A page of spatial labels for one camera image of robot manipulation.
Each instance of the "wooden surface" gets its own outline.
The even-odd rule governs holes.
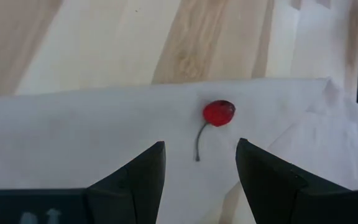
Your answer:
[[[357,74],[358,0],[0,0],[0,95]]]

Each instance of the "white paper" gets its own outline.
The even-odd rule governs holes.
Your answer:
[[[273,150],[274,143],[279,156],[296,149],[301,158],[330,159],[278,139],[324,98],[328,84],[324,79],[262,79],[0,98],[0,189],[88,187],[156,141],[165,141],[167,167],[158,222],[196,223],[238,182],[234,154],[239,138],[263,149]],[[236,114],[228,125],[204,130],[201,162],[195,162],[201,111],[213,100],[233,102]],[[348,117],[335,122],[358,128],[358,106],[351,103],[353,107],[357,109]],[[303,159],[290,159],[303,165]],[[347,159],[356,173],[346,176],[337,170],[345,180],[336,182],[358,186],[358,179],[352,179],[358,177],[358,158]]]

